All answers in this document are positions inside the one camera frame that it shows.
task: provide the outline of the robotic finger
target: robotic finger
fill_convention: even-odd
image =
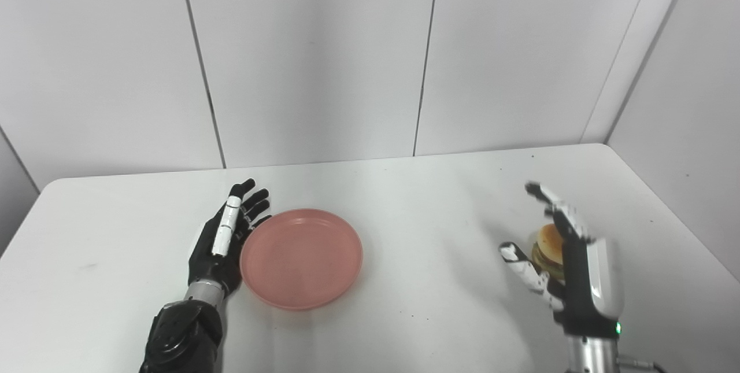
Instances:
[[[550,278],[547,271],[535,267],[515,243],[505,242],[499,246],[499,253],[506,265],[525,283],[529,291],[534,292],[547,302],[553,312],[563,310],[563,284]]]

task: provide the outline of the burger patty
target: burger patty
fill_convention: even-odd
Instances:
[[[563,265],[558,262],[553,262],[548,259],[541,250],[537,243],[532,247],[532,263],[539,266],[544,271],[550,273],[550,276],[557,280],[565,280],[565,274],[563,273]]]

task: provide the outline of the robotic hand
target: robotic hand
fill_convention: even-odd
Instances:
[[[619,367],[663,371],[655,363],[619,357],[619,315],[624,307],[621,270],[616,249],[603,238],[592,238],[576,209],[539,183],[526,191],[545,204],[563,236],[565,284],[537,267],[516,244],[502,243],[504,262],[529,290],[550,305],[568,342],[568,373],[619,373]]]
[[[227,202],[201,231],[188,261],[185,298],[164,305],[151,323],[145,360],[139,373],[213,373],[224,329],[219,307],[241,281],[239,255],[247,236],[270,215],[266,189],[254,192],[254,180],[232,187]]]

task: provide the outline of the fingertip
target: fingertip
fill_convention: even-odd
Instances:
[[[259,221],[254,223],[254,228],[257,228],[257,226],[267,221],[270,217],[272,217],[272,215],[266,215],[265,217],[262,217]]]
[[[257,185],[252,178],[249,178],[248,180],[245,180],[243,183],[241,183],[241,187],[244,189],[244,193],[247,193],[250,189],[254,188],[254,186]]]

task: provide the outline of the hamburger bun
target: hamburger bun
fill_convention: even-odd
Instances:
[[[554,224],[539,229],[537,241],[532,247],[532,262],[550,273],[557,280],[565,280],[563,274],[563,237]]]

